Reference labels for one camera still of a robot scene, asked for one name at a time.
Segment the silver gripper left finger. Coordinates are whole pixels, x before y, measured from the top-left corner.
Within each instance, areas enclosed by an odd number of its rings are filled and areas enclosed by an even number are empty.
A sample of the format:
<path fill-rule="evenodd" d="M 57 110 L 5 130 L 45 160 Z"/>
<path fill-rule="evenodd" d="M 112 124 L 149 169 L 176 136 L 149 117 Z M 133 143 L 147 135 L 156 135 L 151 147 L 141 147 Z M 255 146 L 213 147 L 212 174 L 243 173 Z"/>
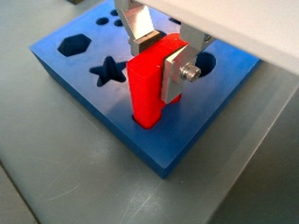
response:
<path fill-rule="evenodd" d="M 125 27 L 131 54 L 136 56 L 161 39 L 163 34 L 153 27 L 145 5 L 135 0 L 115 0 L 115 6 Z"/>

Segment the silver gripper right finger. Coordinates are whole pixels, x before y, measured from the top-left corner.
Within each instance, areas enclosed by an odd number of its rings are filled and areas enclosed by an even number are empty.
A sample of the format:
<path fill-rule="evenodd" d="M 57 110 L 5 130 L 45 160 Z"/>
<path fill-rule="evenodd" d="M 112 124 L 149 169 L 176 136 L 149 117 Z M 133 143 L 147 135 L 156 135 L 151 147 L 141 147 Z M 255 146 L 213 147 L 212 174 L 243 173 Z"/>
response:
<path fill-rule="evenodd" d="M 195 82 L 201 70 L 195 66 L 197 54 L 209 46 L 215 38 L 187 24 L 181 24 L 180 40 L 187 46 L 180 47 L 163 64 L 161 100 L 169 103 L 183 92 L 183 82 Z"/>

